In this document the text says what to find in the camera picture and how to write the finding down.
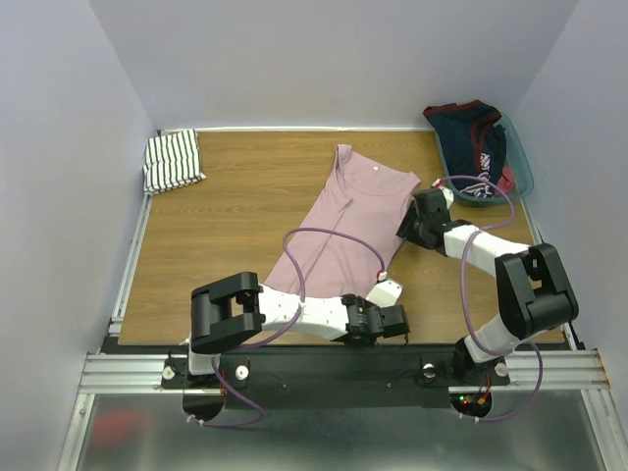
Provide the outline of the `black white striped tank top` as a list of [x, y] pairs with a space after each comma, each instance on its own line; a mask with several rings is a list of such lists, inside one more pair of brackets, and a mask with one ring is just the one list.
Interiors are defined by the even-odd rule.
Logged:
[[143, 191], [148, 195], [178, 189], [206, 179], [197, 132], [187, 129], [148, 139], [143, 163]]

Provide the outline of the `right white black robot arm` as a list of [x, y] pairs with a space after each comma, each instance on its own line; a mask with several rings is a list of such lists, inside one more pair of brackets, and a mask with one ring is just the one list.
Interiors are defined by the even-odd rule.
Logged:
[[[396, 235], [460, 261], [468, 335], [455, 345], [451, 371], [457, 380], [473, 383], [490, 362], [522, 342], [575, 320], [579, 304], [553, 245], [512, 242], [465, 220], [452, 220], [451, 202], [450, 191], [442, 186], [414, 193]], [[498, 314], [477, 330], [467, 305], [468, 265], [493, 276], [497, 286]]]

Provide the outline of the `pink tank top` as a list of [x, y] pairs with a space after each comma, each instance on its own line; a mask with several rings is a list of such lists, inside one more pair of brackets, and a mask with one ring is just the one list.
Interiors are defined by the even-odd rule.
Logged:
[[306, 294], [366, 296], [388, 268], [401, 239], [395, 234], [420, 179], [337, 146], [334, 167], [288, 250]]

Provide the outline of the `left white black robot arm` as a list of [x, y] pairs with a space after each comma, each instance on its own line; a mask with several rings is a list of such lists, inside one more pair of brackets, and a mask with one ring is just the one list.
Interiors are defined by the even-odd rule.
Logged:
[[349, 345], [407, 336], [402, 285], [382, 281], [355, 294], [301, 298], [258, 283], [242, 272], [195, 289], [190, 296], [190, 336], [184, 374], [196, 386], [211, 385], [220, 355], [262, 332], [297, 332]]

